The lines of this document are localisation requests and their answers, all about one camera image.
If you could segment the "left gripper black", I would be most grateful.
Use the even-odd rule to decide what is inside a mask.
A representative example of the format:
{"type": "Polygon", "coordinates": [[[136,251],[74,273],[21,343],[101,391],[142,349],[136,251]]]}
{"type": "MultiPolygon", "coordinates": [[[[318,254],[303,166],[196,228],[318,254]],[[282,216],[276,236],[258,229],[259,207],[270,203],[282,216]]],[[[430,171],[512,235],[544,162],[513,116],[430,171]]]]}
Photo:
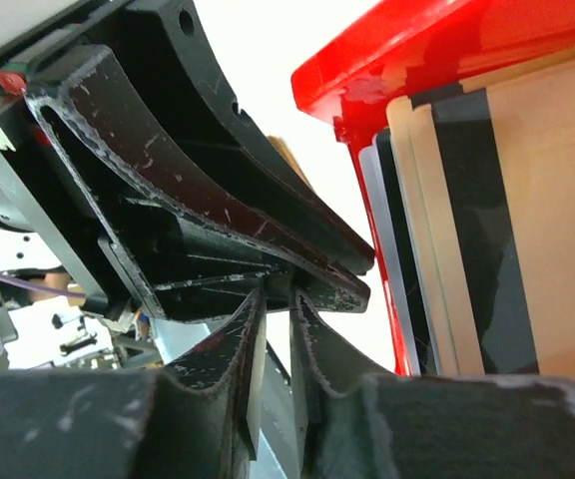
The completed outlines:
{"type": "Polygon", "coordinates": [[[180,322],[232,314],[254,289],[270,311],[300,288],[323,311],[362,313],[370,246],[245,126],[218,133],[186,96],[148,108],[123,64],[131,1],[0,1],[0,48],[47,40],[27,94],[5,95],[13,144],[0,188],[97,314],[141,305],[180,322]]]}

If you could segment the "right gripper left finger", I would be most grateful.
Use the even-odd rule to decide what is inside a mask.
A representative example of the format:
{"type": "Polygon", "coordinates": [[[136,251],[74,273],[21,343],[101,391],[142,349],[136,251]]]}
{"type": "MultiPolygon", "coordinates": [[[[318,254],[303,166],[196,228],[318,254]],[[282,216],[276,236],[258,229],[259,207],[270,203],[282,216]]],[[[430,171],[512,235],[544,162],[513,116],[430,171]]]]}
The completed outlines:
{"type": "Polygon", "coordinates": [[[168,462],[258,456],[267,299],[256,287],[228,321],[164,368],[161,449],[168,462]]]}

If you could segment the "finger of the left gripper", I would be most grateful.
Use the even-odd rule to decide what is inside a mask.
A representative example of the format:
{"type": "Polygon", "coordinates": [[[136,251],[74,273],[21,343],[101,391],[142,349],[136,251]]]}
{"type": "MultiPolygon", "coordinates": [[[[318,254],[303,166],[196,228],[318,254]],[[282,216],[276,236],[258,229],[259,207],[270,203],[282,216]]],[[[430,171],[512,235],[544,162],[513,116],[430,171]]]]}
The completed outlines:
{"type": "Polygon", "coordinates": [[[321,200],[241,109],[191,1],[121,13],[129,78],[177,145],[217,184],[354,274],[374,251],[321,200]]]}

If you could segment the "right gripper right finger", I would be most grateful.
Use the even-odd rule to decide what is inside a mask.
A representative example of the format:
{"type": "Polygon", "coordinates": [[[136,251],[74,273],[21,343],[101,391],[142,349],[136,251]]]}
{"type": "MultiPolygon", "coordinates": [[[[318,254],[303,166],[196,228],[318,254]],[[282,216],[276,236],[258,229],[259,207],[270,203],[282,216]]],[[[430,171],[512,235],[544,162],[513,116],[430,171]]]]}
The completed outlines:
{"type": "Polygon", "coordinates": [[[302,478],[390,478],[392,426],[379,400],[392,374],[290,295],[291,391],[302,478]]]}

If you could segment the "yellow leather card holder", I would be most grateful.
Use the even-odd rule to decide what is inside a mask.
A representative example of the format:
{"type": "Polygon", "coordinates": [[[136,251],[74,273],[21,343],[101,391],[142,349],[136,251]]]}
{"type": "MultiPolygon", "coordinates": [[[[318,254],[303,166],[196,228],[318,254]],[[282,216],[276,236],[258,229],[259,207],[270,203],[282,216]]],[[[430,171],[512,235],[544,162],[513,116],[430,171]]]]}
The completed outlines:
{"type": "Polygon", "coordinates": [[[306,175],[304,174],[302,168],[300,167],[298,161],[293,155],[291,149],[288,147],[286,141],[278,136],[268,135],[267,139],[272,144],[272,146],[280,153],[284,160],[290,165],[294,172],[299,176],[299,178],[311,188],[311,184],[308,181],[306,175]]]}

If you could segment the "red plastic card bin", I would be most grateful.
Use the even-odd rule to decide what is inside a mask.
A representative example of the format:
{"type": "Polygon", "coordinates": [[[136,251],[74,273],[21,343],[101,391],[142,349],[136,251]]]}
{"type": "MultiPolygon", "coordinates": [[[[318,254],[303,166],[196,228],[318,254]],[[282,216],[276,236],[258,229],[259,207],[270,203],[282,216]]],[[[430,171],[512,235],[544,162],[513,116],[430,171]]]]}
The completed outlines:
{"type": "Polygon", "coordinates": [[[400,95],[572,47],[575,1],[380,1],[293,72],[296,106],[331,124],[348,147],[385,295],[395,373],[419,369],[414,341],[403,336],[402,303],[393,296],[360,151],[384,129],[385,106],[400,95]]]}

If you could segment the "white card in bin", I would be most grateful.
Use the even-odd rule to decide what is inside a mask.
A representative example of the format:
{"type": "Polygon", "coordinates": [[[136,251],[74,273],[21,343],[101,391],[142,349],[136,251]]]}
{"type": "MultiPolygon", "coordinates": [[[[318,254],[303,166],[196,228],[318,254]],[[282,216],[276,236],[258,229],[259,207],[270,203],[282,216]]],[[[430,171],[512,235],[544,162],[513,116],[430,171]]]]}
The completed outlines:
{"type": "Polygon", "coordinates": [[[376,134],[358,155],[369,201],[375,246],[390,309],[396,371],[434,375],[430,321],[423,302],[412,237],[391,146],[390,130],[376,134]]]}

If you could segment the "beige card with black stripe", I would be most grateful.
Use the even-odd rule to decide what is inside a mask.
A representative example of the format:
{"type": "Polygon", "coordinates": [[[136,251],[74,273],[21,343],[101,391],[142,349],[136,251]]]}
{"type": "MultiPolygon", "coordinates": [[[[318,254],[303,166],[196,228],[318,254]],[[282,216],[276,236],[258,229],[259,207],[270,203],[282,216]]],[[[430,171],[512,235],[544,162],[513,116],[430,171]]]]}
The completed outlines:
{"type": "Polygon", "coordinates": [[[435,370],[575,379],[575,49],[386,117],[435,370]]]}

